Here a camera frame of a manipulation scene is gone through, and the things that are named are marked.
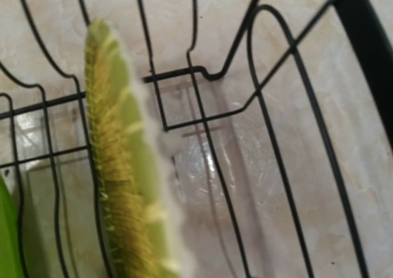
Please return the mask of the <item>woven bamboo plate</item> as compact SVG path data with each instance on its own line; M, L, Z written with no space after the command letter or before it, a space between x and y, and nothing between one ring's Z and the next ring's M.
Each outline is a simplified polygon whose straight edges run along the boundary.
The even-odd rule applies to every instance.
M179 138L151 111L148 86L115 26L96 18L84 47L91 154L116 277L194 277L185 211L171 189Z

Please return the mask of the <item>green plastic plate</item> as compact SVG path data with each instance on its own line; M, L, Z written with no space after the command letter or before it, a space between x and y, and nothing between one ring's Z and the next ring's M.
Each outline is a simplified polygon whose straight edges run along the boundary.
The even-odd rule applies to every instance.
M1 176L1 277L25 277L18 248L17 211Z

